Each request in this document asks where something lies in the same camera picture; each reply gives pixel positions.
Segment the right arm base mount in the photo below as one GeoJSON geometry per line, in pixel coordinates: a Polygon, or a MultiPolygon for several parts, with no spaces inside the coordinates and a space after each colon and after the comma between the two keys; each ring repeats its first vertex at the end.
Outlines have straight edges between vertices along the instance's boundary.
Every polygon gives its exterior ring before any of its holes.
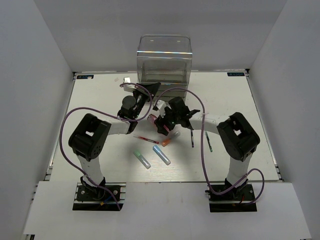
{"type": "Polygon", "coordinates": [[[252,184],[245,185],[237,193],[227,192],[223,195],[213,194],[205,190],[209,200],[211,213],[249,213],[257,212],[256,203],[251,203],[256,197],[252,184]]]}

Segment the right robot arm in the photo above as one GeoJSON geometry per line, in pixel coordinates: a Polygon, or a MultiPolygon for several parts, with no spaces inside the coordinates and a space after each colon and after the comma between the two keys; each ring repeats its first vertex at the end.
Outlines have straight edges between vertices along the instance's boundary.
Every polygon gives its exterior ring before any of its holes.
{"type": "Polygon", "coordinates": [[[243,195],[243,186],[248,181],[249,163],[260,143],[260,137],[242,113],[215,116],[199,109],[190,110],[181,97],[175,97],[168,103],[158,100],[153,109],[159,112],[153,124],[162,135],[167,136],[176,125],[189,130],[204,129],[219,135],[230,156],[229,170],[225,178],[226,195],[233,200],[243,195]]]}

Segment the orange capped highlighter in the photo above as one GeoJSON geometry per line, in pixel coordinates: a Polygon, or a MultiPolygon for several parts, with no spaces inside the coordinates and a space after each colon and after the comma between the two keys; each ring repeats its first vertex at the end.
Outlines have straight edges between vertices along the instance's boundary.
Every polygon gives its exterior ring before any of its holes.
{"type": "Polygon", "coordinates": [[[179,137],[181,135],[181,133],[179,131],[175,132],[174,134],[172,134],[170,137],[168,137],[167,139],[165,139],[161,145],[163,147],[166,147],[168,144],[170,144],[174,139],[176,139],[177,137],[179,137]]]}

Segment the blue capped highlighter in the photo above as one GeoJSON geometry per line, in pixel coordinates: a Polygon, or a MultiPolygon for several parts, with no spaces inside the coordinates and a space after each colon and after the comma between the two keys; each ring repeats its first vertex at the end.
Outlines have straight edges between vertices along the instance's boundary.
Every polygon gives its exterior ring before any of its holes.
{"type": "Polygon", "coordinates": [[[162,150],[157,145],[154,145],[152,149],[167,166],[171,164],[169,158],[162,152],[162,150]]]}

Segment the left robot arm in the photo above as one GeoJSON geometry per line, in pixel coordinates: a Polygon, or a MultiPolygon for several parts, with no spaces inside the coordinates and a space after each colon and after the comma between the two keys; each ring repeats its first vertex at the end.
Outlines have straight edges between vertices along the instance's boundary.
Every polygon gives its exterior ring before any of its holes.
{"type": "Polygon", "coordinates": [[[161,84],[157,82],[122,86],[125,91],[132,92],[132,95],[123,98],[116,118],[101,120],[87,113],[68,140],[68,145],[79,159],[81,169],[84,171],[80,182],[88,188],[88,193],[96,200],[103,198],[106,193],[106,180],[101,171],[99,155],[107,136],[132,133],[145,103],[152,101],[161,84]]]}

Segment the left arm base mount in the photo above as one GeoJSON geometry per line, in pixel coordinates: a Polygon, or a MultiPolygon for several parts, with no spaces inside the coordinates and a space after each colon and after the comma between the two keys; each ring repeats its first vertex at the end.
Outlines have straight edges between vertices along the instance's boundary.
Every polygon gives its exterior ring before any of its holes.
{"type": "Polygon", "coordinates": [[[118,212],[122,209],[125,203],[126,184],[111,183],[105,186],[108,188],[117,203],[108,191],[99,189],[98,194],[94,194],[81,183],[77,184],[72,210],[73,211],[98,211],[98,212],[118,212]]]}

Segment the green pen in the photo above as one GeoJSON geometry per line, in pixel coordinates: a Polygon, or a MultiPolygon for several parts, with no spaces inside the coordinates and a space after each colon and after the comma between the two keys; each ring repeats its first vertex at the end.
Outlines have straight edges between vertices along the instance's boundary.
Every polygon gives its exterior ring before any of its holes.
{"type": "Polygon", "coordinates": [[[212,153],[213,152],[213,148],[212,148],[211,141],[210,141],[210,138],[209,138],[209,134],[208,134],[207,131],[205,131],[205,137],[206,137],[206,140],[207,140],[207,143],[208,143],[209,150],[212,153]]]}

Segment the pink capped glue tube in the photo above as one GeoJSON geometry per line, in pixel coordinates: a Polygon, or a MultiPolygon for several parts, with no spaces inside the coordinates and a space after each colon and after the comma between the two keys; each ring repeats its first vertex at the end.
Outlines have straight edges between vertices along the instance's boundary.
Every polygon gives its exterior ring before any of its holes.
{"type": "Polygon", "coordinates": [[[156,128],[156,132],[167,136],[169,134],[168,128],[161,122],[161,118],[156,117],[154,114],[150,114],[147,120],[156,128]]]}

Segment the green capped highlighter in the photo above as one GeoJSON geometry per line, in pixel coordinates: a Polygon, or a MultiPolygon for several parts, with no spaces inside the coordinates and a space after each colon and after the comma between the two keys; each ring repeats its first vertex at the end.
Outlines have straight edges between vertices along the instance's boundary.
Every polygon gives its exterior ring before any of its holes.
{"type": "Polygon", "coordinates": [[[149,169],[151,167],[150,163],[146,160],[146,158],[138,150],[134,150],[133,154],[142,163],[142,165],[146,169],[149,169]]]}

